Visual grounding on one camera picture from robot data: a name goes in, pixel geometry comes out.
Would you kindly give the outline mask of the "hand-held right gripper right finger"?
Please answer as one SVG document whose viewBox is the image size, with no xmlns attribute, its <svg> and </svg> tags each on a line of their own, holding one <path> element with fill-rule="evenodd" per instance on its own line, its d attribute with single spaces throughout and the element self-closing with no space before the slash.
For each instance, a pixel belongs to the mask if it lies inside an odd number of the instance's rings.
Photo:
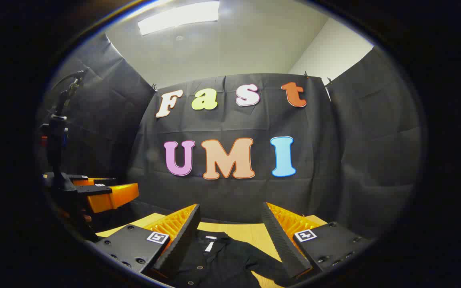
<svg viewBox="0 0 461 288">
<path fill-rule="evenodd" d="M 261 217 L 288 277 L 293 279 L 334 270 L 372 243 L 335 221 L 318 224 L 268 202 L 262 204 Z"/>
</svg>

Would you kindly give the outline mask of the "ceiling light panel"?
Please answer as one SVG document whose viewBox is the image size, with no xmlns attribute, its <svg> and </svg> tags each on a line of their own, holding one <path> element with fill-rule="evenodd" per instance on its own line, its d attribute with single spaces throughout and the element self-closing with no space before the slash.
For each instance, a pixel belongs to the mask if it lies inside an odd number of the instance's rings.
<svg viewBox="0 0 461 288">
<path fill-rule="evenodd" d="M 148 35 L 185 24 L 214 22 L 219 19 L 219 7 L 219 1 L 197 2 L 152 15 L 139 21 L 137 25 L 141 35 Z"/>
</svg>

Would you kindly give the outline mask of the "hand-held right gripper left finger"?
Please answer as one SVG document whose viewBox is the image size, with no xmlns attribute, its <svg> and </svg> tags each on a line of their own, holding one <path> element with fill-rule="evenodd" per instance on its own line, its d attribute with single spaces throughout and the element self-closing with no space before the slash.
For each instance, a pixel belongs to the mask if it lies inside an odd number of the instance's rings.
<svg viewBox="0 0 461 288">
<path fill-rule="evenodd" d="M 128 224 L 94 243 L 95 251 L 134 274 L 176 275 L 200 222 L 193 204 L 146 226 Z"/>
</svg>

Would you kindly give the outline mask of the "black backdrop cloth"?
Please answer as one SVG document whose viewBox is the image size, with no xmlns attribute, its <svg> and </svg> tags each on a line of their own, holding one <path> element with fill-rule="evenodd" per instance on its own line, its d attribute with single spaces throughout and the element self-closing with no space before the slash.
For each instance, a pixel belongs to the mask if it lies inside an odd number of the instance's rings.
<svg viewBox="0 0 461 288">
<path fill-rule="evenodd" d="M 86 68 L 64 108 L 62 171 L 140 191 L 97 213 L 97 232 L 191 204 L 200 204 L 204 221 L 257 224 L 270 202 L 375 238 L 411 198 L 420 118 L 376 47 L 328 85 L 314 76 L 242 74 L 154 90 L 103 35 L 71 54 L 52 83 Z"/>
</svg>

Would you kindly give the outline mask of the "black button shirt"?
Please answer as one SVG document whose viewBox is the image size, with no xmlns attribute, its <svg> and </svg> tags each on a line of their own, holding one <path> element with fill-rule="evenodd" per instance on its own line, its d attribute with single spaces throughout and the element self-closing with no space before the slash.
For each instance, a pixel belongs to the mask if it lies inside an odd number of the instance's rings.
<svg viewBox="0 0 461 288">
<path fill-rule="evenodd" d="M 174 277 L 166 284 L 175 288 L 261 288 L 256 273 L 286 285 L 283 264 L 247 242 L 223 232 L 197 230 Z"/>
</svg>

